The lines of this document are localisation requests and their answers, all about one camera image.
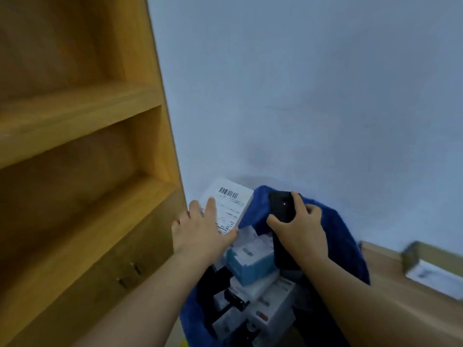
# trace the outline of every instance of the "hand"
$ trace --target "hand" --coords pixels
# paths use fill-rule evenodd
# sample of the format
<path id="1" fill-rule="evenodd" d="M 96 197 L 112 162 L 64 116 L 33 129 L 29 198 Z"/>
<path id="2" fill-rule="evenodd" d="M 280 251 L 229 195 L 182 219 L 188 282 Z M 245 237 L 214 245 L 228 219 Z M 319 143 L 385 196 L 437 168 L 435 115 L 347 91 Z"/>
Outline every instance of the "hand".
<path id="1" fill-rule="evenodd" d="M 286 248 L 294 260 L 301 265 L 301 261 L 310 259 L 327 259 L 327 237 L 320 224 L 321 209 L 311 204 L 304 204 L 297 192 L 292 191 L 296 217 L 290 223 L 279 221 L 270 214 L 267 224 L 277 234 L 281 244 Z"/>
<path id="2" fill-rule="evenodd" d="M 172 224 L 174 254 L 186 256 L 206 267 L 215 262 L 238 235 L 237 228 L 225 235 L 220 233 L 215 224 L 216 214 L 214 198 L 207 201 L 204 216 L 199 202 L 192 201 L 189 212 L 183 212 Z"/>

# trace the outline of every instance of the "person's left hand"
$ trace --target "person's left hand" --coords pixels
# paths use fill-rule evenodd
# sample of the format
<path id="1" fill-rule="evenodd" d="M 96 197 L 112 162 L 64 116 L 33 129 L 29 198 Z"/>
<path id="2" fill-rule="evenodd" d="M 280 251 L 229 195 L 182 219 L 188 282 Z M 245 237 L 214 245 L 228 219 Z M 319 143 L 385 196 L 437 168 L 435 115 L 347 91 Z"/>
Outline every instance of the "person's left hand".
<path id="1" fill-rule="evenodd" d="M 189 212 L 183 212 L 172 224 L 174 254 L 200 261 L 207 267 L 215 262 L 238 235 L 237 228 L 220 233 L 215 225 L 216 213 L 214 198 L 207 201 L 204 216 L 199 202 L 192 201 Z"/>

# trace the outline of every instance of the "black phone case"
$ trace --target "black phone case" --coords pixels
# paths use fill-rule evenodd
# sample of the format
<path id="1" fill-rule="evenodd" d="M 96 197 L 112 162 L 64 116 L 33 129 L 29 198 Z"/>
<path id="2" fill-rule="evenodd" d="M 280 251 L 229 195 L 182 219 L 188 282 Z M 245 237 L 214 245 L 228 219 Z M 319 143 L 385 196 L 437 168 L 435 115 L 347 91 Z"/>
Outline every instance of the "black phone case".
<path id="1" fill-rule="evenodd" d="M 296 216 L 294 200 L 291 192 L 271 191 L 269 192 L 270 213 L 284 223 L 291 222 Z M 273 249 L 275 251 L 275 265 L 279 269 L 300 270 L 296 261 L 285 250 L 278 236 L 272 231 Z"/>

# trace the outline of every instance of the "barcode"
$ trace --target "barcode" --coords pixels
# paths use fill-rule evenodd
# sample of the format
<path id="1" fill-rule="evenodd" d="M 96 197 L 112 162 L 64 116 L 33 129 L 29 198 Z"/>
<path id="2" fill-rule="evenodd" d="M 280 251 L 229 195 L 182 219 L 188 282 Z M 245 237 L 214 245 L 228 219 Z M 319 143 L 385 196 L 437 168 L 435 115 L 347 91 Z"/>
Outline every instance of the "barcode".
<path id="1" fill-rule="evenodd" d="M 226 189 L 225 187 L 221 187 L 218 192 L 223 193 L 224 195 L 230 196 L 231 198 L 238 197 L 238 193 L 233 192 L 232 190 Z"/>

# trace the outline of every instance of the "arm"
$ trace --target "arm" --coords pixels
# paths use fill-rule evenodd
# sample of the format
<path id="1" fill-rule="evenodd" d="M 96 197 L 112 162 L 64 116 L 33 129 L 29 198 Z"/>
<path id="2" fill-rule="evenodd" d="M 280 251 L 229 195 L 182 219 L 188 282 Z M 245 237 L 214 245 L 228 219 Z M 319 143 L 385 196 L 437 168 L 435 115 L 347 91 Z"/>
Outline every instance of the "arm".
<path id="1" fill-rule="evenodd" d="M 174 255 L 96 325 L 77 346 L 162 347 L 188 294 L 224 250 L 237 229 L 226 235 L 215 225 L 215 200 L 204 216 L 198 201 L 172 224 Z"/>
<path id="2" fill-rule="evenodd" d="M 292 195 L 294 220 L 282 223 L 270 215 L 267 223 L 310 279 L 352 346 L 448 345 L 437 330 L 332 262 L 320 224 L 321 209 L 304 205 L 296 192 Z"/>

